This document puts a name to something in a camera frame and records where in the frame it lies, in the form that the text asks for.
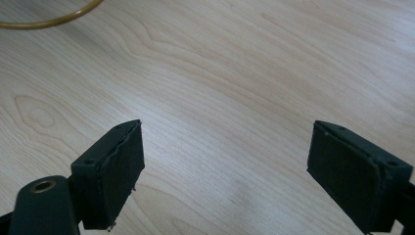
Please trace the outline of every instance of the wooden table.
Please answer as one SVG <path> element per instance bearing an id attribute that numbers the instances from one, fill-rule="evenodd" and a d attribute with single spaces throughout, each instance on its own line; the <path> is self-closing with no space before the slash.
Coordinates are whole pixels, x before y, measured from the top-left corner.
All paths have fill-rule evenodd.
<path id="1" fill-rule="evenodd" d="M 0 3 L 34 21 L 86 2 Z M 312 125 L 415 165 L 414 74 L 414 1 L 106 0 L 1 29 L 0 212 L 139 118 L 146 168 L 111 234 L 361 234 L 306 172 Z"/>

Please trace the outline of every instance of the wood grain pattern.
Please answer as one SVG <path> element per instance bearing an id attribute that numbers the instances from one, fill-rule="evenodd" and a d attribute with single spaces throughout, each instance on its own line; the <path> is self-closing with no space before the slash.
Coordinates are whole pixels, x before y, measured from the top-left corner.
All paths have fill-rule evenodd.
<path id="1" fill-rule="evenodd" d="M 0 4 L 32 21 L 85 2 Z M 406 0 L 107 0 L 0 30 L 0 212 L 140 118 L 147 167 L 112 234 L 360 234 L 305 171 L 312 124 L 415 165 L 414 65 Z"/>

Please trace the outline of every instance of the yellow cable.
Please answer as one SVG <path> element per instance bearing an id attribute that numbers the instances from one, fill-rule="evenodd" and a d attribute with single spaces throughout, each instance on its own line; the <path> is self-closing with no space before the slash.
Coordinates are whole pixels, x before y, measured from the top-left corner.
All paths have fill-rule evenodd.
<path id="1" fill-rule="evenodd" d="M 68 23 L 70 21 L 73 21 L 88 12 L 90 12 L 92 9 L 96 8 L 103 0 L 93 0 L 91 3 L 86 5 L 84 8 L 70 13 L 66 16 L 59 17 L 56 19 L 44 21 L 44 22 L 38 22 L 38 23 L 4 23 L 0 22 L 0 27 L 9 28 L 9 29 L 38 29 L 38 28 L 44 28 L 44 27 L 51 27 L 56 26 L 59 24 Z"/>

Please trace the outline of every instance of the wood grain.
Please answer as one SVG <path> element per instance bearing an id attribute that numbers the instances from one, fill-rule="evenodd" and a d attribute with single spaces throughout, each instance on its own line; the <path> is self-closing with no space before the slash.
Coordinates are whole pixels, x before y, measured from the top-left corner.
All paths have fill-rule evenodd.
<path id="1" fill-rule="evenodd" d="M 0 4 L 34 21 L 85 2 Z M 112 234 L 361 234 L 305 171 L 312 124 L 415 165 L 414 65 L 406 0 L 107 0 L 0 30 L 0 212 L 140 118 L 147 167 Z"/>

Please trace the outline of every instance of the screw hole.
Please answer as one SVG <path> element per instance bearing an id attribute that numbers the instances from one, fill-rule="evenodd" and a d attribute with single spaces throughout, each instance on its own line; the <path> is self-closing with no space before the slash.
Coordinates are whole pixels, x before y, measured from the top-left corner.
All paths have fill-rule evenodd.
<path id="1" fill-rule="evenodd" d="M 95 163 L 95 160 L 85 160 L 84 162 L 86 165 L 92 165 Z"/>
<path id="2" fill-rule="evenodd" d="M 56 181 L 47 180 L 47 181 L 43 181 L 43 182 L 40 182 L 34 185 L 33 187 L 31 187 L 30 191 L 32 193 L 44 193 L 50 190 L 51 188 L 55 187 L 55 185 L 56 185 Z"/>
<path id="3" fill-rule="evenodd" d="M 397 163 L 396 163 L 396 162 L 392 162 L 392 161 L 390 161 L 390 162 L 388 162 L 388 165 L 391 165 L 391 166 L 397 166 Z"/>

